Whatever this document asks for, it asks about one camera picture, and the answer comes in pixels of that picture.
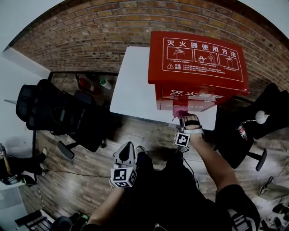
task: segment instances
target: table top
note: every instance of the table top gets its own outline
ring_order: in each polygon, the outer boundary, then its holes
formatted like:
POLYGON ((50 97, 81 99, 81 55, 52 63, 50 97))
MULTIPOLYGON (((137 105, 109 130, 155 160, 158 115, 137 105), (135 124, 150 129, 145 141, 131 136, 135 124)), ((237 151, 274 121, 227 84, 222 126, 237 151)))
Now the table top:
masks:
MULTIPOLYGON (((153 84, 148 84, 149 47, 129 46, 123 58, 112 96, 110 111, 148 120, 179 124, 172 111, 158 110, 153 84)), ((214 130, 217 106, 189 111, 198 116, 203 129, 214 130)))

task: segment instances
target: white marker cube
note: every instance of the white marker cube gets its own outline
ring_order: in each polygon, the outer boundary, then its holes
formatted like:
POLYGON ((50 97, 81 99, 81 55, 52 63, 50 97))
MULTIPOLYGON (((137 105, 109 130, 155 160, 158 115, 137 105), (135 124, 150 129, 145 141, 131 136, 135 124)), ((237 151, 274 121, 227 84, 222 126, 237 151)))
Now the white marker cube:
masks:
POLYGON ((178 132, 175 135, 175 139, 173 141, 173 144, 178 145, 178 146, 183 146, 183 147, 187 147, 189 140, 190 140, 190 134, 185 134, 185 133, 180 133, 178 132))
POLYGON ((129 188, 134 185, 137 173, 134 168, 111 168, 111 182, 119 188, 129 188))

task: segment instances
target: red fire extinguisher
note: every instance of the red fire extinguisher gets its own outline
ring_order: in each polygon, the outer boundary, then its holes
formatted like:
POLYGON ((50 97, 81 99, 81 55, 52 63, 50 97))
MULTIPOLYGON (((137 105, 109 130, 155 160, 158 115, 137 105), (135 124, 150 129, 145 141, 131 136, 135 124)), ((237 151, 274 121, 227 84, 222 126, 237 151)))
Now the red fire extinguisher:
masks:
POLYGON ((87 81, 85 78, 79 77, 78 74, 75 74, 75 76, 76 76, 77 84, 80 90, 84 92, 88 92, 90 94, 95 93, 94 92, 95 88, 89 81, 87 81))

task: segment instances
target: white spherical object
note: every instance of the white spherical object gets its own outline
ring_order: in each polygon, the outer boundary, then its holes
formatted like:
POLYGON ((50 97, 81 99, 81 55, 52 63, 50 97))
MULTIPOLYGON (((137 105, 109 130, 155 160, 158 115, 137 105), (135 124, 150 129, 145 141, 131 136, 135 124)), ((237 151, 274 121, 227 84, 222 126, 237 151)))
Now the white spherical object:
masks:
POLYGON ((268 116, 269 115, 266 115, 264 111, 258 111, 255 116, 256 122, 262 125, 266 122, 268 116))

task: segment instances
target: fire extinguisher box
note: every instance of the fire extinguisher box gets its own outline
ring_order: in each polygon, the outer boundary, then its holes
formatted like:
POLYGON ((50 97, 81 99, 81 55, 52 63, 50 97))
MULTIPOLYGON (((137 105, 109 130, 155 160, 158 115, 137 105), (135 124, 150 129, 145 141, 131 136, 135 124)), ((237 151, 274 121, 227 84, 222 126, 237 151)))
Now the fire extinguisher box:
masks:
POLYGON ((148 82, 155 85, 159 110, 188 106, 189 111, 204 111, 249 94, 240 46, 178 32, 152 32, 148 82))

